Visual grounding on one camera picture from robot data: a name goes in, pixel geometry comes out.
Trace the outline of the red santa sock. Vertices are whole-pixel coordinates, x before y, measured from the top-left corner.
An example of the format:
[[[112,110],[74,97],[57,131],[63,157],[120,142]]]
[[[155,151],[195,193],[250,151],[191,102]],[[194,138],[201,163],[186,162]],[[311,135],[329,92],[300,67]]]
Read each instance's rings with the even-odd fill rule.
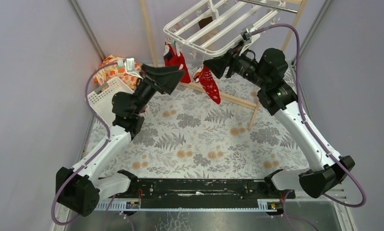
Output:
[[[191,77],[186,66],[185,58],[177,45],[172,46],[170,43],[166,42],[163,58],[165,66],[176,66],[178,70],[185,71],[184,76],[180,80],[182,83],[191,83]]]

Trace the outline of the metal hanging rod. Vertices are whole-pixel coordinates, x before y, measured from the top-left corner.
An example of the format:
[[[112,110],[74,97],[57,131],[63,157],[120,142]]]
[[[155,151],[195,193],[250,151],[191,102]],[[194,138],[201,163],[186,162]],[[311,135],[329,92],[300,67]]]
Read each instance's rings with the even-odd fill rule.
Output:
[[[270,9],[275,9],[275,10],[279,10],[279,11],[289,12],[289,13],[295,13],[295,14],[298,13],[297,10],[288,9],[288,8],[277,6],[277,5],[271,5],[271,4],[263,3],[260,1],[254,1],[254,0],[238,0],[238,1],[241,1],[244,3],[250,3],[253,5],[258,5],[258,6],[262,6],[262,7],[266,7],[266,8],[270,8]]]

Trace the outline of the red patterned sock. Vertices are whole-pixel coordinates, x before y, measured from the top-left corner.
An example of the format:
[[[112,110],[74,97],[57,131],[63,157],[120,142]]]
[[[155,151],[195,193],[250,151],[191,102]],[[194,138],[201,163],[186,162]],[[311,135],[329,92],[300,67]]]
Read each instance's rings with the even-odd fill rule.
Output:
[[[200,83],[206,94],[216,104],[221,103],[221,97],[218,86],[212,76],[212,72],[206,65],[200,66],[195,72],[193,79],[196,83]]]

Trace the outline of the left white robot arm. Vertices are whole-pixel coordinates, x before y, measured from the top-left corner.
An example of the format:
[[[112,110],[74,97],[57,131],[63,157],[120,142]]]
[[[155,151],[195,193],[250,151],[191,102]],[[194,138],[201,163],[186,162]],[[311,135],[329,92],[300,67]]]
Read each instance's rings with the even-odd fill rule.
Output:
[[[92,92],[85,102],[106,128],[106,136],[92,151],[71,168],[56,173],[55,198],[51,217],[56,220],[55,207],[63,205],[80,216],[91,214],[100,200],[121,193],[131,198],[137,193],[136,178],[120,171],[106,178],[100,174],[114,155],[137,136],[144,123],[143,108],[156,93],[171,94],[185,71],[176,66],[142,65],[137,70],[124,63],[125,72],[137,80],[131,89],[119,77],[113,77]]]

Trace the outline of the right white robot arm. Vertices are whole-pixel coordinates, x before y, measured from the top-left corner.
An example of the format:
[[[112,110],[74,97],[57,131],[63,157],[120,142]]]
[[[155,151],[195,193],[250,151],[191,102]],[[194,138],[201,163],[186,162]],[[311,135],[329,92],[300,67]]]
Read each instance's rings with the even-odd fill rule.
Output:
[[[230,49],[220,57],[205,60],[204,65],[217,78],[238,74],[260,87],[259,103],[286,128],[308,161],[308,169],[273,173],[264,185],[266,196],[276,198],[283,190],[303,190],[319,198],[345,179],[341,165],[348,171],[355,166],[353,158],[341,156],[299,110],[296,92],[283,79],[288,64],[281,50],[266,49],[256,61]]]

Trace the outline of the white plastic basket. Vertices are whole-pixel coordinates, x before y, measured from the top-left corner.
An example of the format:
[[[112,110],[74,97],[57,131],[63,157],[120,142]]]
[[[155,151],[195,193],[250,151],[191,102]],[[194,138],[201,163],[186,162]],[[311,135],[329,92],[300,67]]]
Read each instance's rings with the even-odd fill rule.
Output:
[[[96,90],[88,94],[90,107],[96,115],[103,120],[109,127],[115,119],[115,114],[112,112],[112,98],[118,92],[126,92],[133,94],[134,91],[125,84],[119,77],[113,77],[105,84],[101,85],[97,90],[105,89],[98,93]]]

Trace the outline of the wooden drying rack frame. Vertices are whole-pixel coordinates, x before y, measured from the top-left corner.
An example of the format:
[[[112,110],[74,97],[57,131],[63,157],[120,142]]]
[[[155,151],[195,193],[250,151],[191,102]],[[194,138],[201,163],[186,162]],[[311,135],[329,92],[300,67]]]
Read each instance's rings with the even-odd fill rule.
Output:
[[[285,5],[295,4],[299,8],[297,10],[292,10],[285,8]],[[214,4],[211,0],[201,0],[190,9],[182,13],[179,17],[175,18],[173,21],[169,22],[164,27],[164,33],[167,34],[167,40],[165,44],[164,53],[167,54],[171,51],[171,44],[175,44],[175,50],[177,56],[181,56],[181,49],[179,45],[186,46],[192,49],[193,54],[197,52],[201,53],[204,57],[213,57],[216,54],[220,54],[222,51],[225,51],[227,48],[230,48],[232,45],[237,43],[237,39],[232,40],[230,43],[225,45],[222,49],[213,51],[210,49],[211,45],[219,40],[223,35],[228,33],[232,28],[236,27],[243,20],[245,20],[250,15],[254,14],[261,7],[268,8],[269,13],[267,13],[263,18],[258,20],[254,26],[259,27],[266,23],[266,20],[271,19],[272,16],[275,16],[278,11],[286,11],[294,13],[296,16],[292,22],[292,26],[296,26],[302,13],[307,5],[306,0],[280,0],[278,5],[270,5],[265,0],[238,0],[236,4],[225,11],[223,14],[218,13],[218,7],[226,4],[225,0],[220,0],[218,3]],[[226,19],[230,18],[237,10],[242,8],[246,4],[251,4],[252,7],[247,12],[243,13],[239,18],[237,18],[230,25],[226,26],[223,30],[217,31],[216,28],[223,24]],[[212,21],[201,28],[194,35],[190,36],[187,39],[183,39],[180,35],[192,27],[195,24],[198,24],[200,21],[206,18],[212,18]],[[212,77],[208,76],[207,72],[203,70],[198,70],[197,75],[189,83],[181,83],[181,85],[188,87],[199,92],[207,93],[207,95],[216,103],[219,103],[220,100],[226,100],[231,103],[238,104],[240,106],[252,109],[254,111],[251,122],[248,129],[251,130],[257,115],[257,111],[260,107],[259,103],[252,103],[247,100],[226,94],[218,90],[217,85]]]

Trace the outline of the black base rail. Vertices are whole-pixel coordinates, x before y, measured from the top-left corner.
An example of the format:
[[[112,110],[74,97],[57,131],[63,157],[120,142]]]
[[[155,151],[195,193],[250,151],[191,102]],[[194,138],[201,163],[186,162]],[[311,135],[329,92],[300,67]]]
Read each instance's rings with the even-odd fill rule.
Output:
[[[263,179],[157,179],[141,178],[131,183],[118,199],[140,200],[254,200],[281,202],[295,193],[277,190]]]

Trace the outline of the floral patterned mat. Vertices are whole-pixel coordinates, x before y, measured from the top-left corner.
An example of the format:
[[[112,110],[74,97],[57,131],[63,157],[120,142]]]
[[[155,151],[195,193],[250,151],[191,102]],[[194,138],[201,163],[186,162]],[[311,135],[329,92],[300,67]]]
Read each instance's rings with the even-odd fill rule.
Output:
[[[222,100],[179,85],[147,104],[136,138],[103,169],[140,178],[260,179],[308,162],[285,127],[269,112]]]

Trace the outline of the orange floral cloth bundle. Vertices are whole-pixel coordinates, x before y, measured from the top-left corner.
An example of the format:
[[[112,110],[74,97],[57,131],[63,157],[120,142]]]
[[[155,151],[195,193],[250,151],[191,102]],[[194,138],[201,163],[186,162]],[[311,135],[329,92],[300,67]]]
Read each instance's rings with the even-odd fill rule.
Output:
[[[107,58],[104,59],[104,61],[99,65],[98,68],[104,65],[107,65],[109,63],[115,63],[120,59],[125,59],[125,58],[120,56],[109,55]],[[135,69],[137,71],[141,71],[141,63],[135,61]],[[124,82],[132,90],[135,90],[137,86],[138,78],[126,73],[125,66],[118,66],[116,64],[102,68],[92,77],[92,80],[94,83],[98,84],[98,86],[101,86],[102,84],[104,84],[106,81],[110,80],[113,77],[119,77],[122,80],[122,82]]]

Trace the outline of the white clip sock hanger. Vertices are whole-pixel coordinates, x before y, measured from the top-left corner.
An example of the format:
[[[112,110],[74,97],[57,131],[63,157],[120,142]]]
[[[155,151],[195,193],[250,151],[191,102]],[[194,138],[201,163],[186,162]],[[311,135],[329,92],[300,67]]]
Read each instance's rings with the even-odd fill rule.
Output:
[[[218,57],[264,27],[286,7],[285,0],[201,0],[167,23],[163,32],[183,48]]]

